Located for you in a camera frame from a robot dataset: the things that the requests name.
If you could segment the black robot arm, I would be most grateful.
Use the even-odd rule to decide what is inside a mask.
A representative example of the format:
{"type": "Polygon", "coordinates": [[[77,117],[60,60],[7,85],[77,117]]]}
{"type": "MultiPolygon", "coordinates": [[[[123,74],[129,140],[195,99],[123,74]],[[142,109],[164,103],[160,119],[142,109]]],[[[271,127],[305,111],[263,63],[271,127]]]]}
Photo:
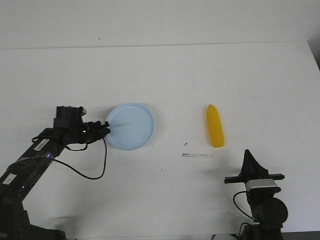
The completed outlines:
{"type": "Polygon", "coordinates": [[[270,174],[254,158],[249,149],[244,151],[243,163],[237,176],[227,176],[225,184],[245,184],[245,190],[232,197],[235,207],[252,223],[243,222],[239,227],[238,240],[282,240],[281,228],[289,216],[288,208],[283,201],[275,197],[281,191],[276,181],[285,178],[282,173],[270,174]],[[236,197],[245,194],[251,214],[242,210],[236,197]]]}
{"type": "Polygon", "coordinates": [[[110,124],[83,122],[84,107],[58,106],[53,127],[32,139],[32,145],[0,178],[0,238],[2,240],[64,240],[62,230],[32,225],[23,200],[52,162],[70,144],[88,146],[104,140],[110,124]]]}

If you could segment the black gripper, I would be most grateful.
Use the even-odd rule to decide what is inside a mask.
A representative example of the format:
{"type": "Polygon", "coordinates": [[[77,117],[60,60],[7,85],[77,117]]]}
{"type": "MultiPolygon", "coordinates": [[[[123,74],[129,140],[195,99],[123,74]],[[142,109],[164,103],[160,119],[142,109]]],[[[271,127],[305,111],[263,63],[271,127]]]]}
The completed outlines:
{"type": "Polygon", "coordinates": [[[227,176],[224,178],[225,184],[236,184],[244,183],[246,184],[251,180],[265,180],[272,179],[274,181],[280,181],[285,178],[282,173],[269,174],[269,171],[262,167],[257,160],[254,158],[249,149],[244,151],[243,163],[241,167],[240,174],[238,176],[227,176]]]}
{"type": "Polygon", "coordinates": [[[83,122],[81,116],[82,106],[57,106],[53,128],[60,132],[60,139],[63,145],[69,144],[90,144],[105,138],[111,130],[107,121],[96,121],[92,123],[95,128],[89,137],[89,127],[83,122]]]}

